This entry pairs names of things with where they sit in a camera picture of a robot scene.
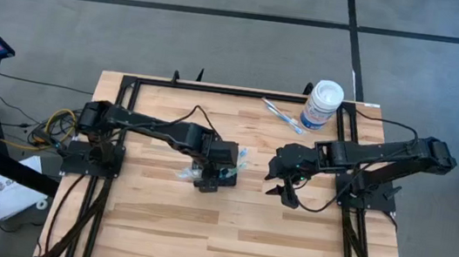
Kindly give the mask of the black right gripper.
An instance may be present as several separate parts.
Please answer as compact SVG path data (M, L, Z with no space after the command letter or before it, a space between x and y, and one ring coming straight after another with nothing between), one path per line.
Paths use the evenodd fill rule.
M278 178L279 176L275 172L269 172L265 176L264 180L272 180ZM288 206L292 209L298 208L300 203L295 191L298 189L297 185L305 185L307 183L307 179L298 173L289 173L283 175L282 180L284 181L282 186L276 186L270 190L266 190L266 194L275 196L279 195L281 204L283 206Z

